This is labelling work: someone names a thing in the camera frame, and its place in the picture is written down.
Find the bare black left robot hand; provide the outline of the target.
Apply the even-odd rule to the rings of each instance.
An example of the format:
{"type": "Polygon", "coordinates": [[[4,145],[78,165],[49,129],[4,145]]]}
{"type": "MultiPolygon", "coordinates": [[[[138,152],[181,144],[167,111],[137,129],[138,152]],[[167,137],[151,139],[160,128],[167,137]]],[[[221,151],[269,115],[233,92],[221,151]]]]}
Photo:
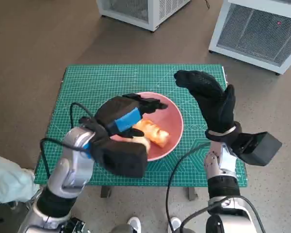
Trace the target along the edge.
{"type": "Polygon", "coordinates": [[[104,127],[109,136],[142,137],[144,133],[133,126],[142,119],[143,114],[151,114],[167,107],[168,105],[159,99],[143,98],[141,95],[130,93],[105,102],[97,110],[95,120],[104,127]]]}

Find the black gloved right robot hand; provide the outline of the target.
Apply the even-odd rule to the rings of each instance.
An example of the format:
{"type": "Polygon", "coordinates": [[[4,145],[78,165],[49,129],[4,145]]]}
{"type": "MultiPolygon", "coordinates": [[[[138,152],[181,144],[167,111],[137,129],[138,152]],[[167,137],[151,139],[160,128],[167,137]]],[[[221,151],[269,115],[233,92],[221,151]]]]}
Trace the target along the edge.
{"type": "Polygon", "coordinates": [[[179,70],[174,78],[178,87],[186,88],[195,98],[209,130],[225,133],[234,127],[233,85],[223,90],[212,75],[202,71],[179,70]]]}

